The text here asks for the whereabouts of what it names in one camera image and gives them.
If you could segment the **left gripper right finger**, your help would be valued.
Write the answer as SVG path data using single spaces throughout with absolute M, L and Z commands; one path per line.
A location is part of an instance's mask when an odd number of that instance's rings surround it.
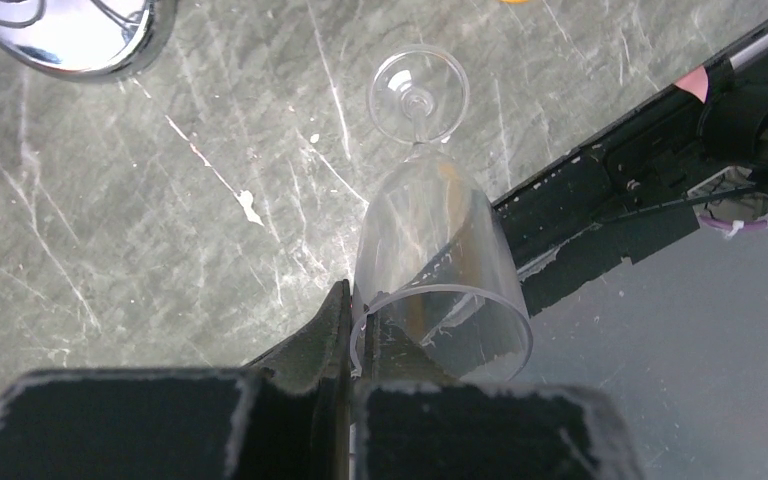
M 367 323 L 357 479 L 640 479 L 627 424 L 580 385 L 453 382 L 394 323 Z

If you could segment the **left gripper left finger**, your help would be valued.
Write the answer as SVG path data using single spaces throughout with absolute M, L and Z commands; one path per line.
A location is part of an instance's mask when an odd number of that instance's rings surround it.
M 236 367 L 49 369 L 0 395 L 0 479 L 345 479 L 350 287 Z

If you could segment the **clear glass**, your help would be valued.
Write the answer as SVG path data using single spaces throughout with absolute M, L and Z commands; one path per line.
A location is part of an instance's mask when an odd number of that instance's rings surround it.
M 441 149 L 464 120 L 462 65 L 431 45 L 408 45 L 375 71 L 375 126 L 409 146 L 384 178 L 361 228 L 352 288 L 355 375 L 376 333 L 394 332 L 449 377 L 506 381 L 533 348 L 528 312 L 498 214 L 481 186 Z

